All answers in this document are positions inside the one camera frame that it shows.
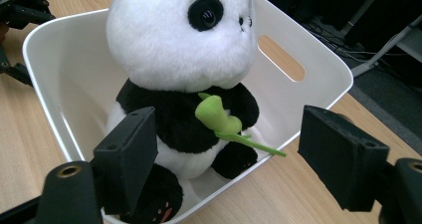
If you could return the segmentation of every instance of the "panda's foot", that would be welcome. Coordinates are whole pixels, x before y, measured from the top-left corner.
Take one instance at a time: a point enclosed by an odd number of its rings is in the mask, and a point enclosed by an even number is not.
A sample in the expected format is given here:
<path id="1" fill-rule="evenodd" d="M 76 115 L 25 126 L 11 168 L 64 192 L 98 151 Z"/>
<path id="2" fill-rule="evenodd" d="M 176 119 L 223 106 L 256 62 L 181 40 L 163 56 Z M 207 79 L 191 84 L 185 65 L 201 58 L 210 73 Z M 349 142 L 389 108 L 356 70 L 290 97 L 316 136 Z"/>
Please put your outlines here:
<path id="1" fill-rule="evenodd" d="M 258 154 L 254 148 L 237 142 L 229 142 L 221 150 L 212 167 L 225 178 L 233 179 L 257 162 Z"/>
<path id="2" fill-rule="evenodd" d="M 162 223 L 180 209 L 183 191 L 177 177 L 157 164 L 151 169 L 132 215 L 121 215 L 128 223 Z"/>

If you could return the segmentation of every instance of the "handle cutout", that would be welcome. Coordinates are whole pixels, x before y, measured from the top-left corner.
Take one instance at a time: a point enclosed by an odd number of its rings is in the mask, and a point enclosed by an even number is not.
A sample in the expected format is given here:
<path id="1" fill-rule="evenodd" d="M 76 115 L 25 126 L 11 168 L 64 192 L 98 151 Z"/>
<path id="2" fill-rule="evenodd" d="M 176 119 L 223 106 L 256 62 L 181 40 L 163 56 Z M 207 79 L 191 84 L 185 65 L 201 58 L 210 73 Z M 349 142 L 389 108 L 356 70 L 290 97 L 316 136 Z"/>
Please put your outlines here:
<path id="1" fill-rule="evenodd" d="M 292 81 L 300 82 L 305 78 L 304 67 L 269 36 L 260 36 L 258 39 L 258 47 L 261 52 L 282 69 L 286 76 Z"/>

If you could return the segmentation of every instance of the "panda plush toy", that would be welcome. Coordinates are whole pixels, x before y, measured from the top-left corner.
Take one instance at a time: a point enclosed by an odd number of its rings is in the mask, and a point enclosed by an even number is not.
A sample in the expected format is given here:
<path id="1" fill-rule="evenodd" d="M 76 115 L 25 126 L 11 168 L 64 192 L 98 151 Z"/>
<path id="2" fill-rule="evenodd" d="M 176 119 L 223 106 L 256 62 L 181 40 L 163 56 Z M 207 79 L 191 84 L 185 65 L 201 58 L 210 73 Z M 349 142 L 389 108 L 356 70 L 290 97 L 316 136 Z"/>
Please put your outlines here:
<path id="1" fill-rule="evenodd" d="M 183 202 L 179 180 L 210 167 L 232 179 L 257 162 L 252 147 L 216 135 L 240 133 L 258 119 L 257 102 L 241 84 L 257 49 L 254 19 L 252 0 L 112 1 L 108 45 L 128 80 L 107 130 L 127 113 L 155 107 L 158 145 L 136 210 L 123 221 L 167 221 Z M 203 117 L 198 108 L 207 110 Z"/>

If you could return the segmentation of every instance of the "person's hand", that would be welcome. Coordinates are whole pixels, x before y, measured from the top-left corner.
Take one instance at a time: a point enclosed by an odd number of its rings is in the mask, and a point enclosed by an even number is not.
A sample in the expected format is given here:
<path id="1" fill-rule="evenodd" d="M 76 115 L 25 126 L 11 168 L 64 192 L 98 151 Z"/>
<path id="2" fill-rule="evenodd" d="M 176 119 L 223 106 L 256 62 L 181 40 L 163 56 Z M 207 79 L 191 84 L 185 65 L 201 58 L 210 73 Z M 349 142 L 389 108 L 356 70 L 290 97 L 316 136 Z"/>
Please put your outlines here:
<path id="1" fill-rule="evenodd" d="M 6 39 L 6 33 L 9 31 L 9 26 L 6 23 L 0 23 L 0 43 Z"/>

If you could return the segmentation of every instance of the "panda's mouth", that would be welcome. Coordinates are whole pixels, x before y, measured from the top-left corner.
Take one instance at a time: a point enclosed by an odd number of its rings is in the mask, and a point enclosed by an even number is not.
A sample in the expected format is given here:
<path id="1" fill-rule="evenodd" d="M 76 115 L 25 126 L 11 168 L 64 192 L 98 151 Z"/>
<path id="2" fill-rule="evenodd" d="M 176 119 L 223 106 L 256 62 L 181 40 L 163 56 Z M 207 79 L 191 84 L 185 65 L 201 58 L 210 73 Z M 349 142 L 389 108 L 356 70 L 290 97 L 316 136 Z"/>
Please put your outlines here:
<path id="1" fill-rule="evenodd" d="M 246 19 L 244 19 L 243 17 L 239 17 L 239 24 L 240 24 L 240 29 L 242 30 L 242 32 L 245 32 L 244 28 L 243 28 L 243 24 L 245 23 L 245 20 L 249 20 L 249 27 L 252 27 L 252 19 L 251 17 L 247 17 Z"/>

